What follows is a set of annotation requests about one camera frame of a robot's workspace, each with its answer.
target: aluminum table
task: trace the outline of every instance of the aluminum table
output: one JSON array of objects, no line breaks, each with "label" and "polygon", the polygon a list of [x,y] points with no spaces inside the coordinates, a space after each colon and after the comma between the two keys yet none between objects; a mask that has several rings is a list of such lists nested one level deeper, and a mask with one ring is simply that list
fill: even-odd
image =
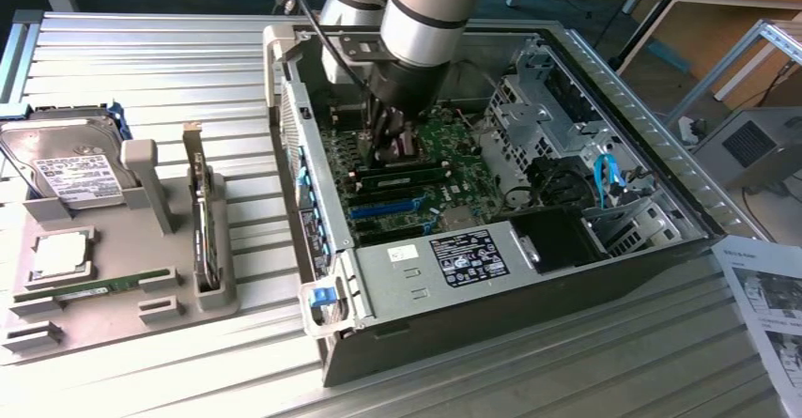
[{"label": "aluminum table", "polygon": [[[14,26],[20,52],[0,70],[9,90],[33,106],[114,98],[133,136],[157,142],[161,177],[185,172],[180,123],[203,122],[207,156],[228,180],[243,305],[225,320],[0,367],[0,415],[782,416],[707,256],[616,302],[320,387],[261,84],[261,29],[284,19],[48,13]],[[8,167],[0,176],[8,245],[25,189]],[[0,249],[5,278],[13,262]]]}]

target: motherboard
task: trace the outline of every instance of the motherboard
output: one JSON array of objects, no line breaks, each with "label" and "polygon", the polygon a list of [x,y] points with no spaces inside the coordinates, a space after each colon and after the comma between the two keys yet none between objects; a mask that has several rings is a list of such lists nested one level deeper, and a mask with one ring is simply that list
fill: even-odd
[{"label": "motherboard", "polygon": [[407,155],[381,167],[365,160],[369,142],[359,125],[352,130],[333,116],[320,138],[345,221],[361,246],[489,222],[501,206],[497,180],[459,109],[432,107],[400,138]]}]

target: floor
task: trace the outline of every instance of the floor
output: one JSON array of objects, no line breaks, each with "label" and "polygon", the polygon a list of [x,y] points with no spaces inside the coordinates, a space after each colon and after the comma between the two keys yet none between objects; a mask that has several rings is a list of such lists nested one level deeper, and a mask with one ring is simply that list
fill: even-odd
[{"label": "floor", "polygon": [[[171,14],[267,14],[273,0],[76,0],[81,11],[133,12]],[[323,0],[309,0],[320,8]],[[575,28],[587,40],[594,41],[604,27],[610,13],[620,0],[517,0],[508,8],[504,0],[479,0],[473,17],[492,19],[556,20]],[[46,0],[0,0],[0,40],[5,41],[10,27],[10,16],[16,8],[48,8]],[[636,23],[620,15],[612,23],[599,44],[604,57],[612,56],[624,45]],[[695,80],[670,66],[662,59],[643,51],[634,59],[624,79],[652,111],[667,113],[684,97]],[[730,110],[711,96],[700,99],[691,117],[703,118],[712,127]],[[787,180],[791,192],[802,197],[802,181]],[[740,202],[740,192],[731,193]],[[802,244],[802,231],[794,223],[802,222],[802,203],[792,198],[780,198],[760,193],[748,198],[751,211],[770,230],[775,239],[787,244]]]}]

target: power supply label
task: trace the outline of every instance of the power supply label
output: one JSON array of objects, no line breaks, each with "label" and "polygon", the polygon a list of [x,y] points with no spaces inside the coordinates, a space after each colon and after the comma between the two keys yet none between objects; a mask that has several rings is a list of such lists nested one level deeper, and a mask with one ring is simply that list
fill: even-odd
[{"label": "power supply label", "polygon": [[33,164],[64,202],[116,197],[122,194],[105,155],[52,158],[36,160]]},{"label": "power supply label", "polygon": [[509,274],[487,230],[428,242],[445,283],[453,288]]}]

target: barcode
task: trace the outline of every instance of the barcode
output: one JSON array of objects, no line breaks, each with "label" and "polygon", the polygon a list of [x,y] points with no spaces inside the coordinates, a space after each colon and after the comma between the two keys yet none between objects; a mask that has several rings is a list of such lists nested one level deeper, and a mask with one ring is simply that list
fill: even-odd
[{"label": "barcode", "polygon": [[117,189],[101,190],[101,191],[96,191],[93,194],[94,194],[94,197],[108,197],[109,195],[120,195],[120,190],[117,190]]}]

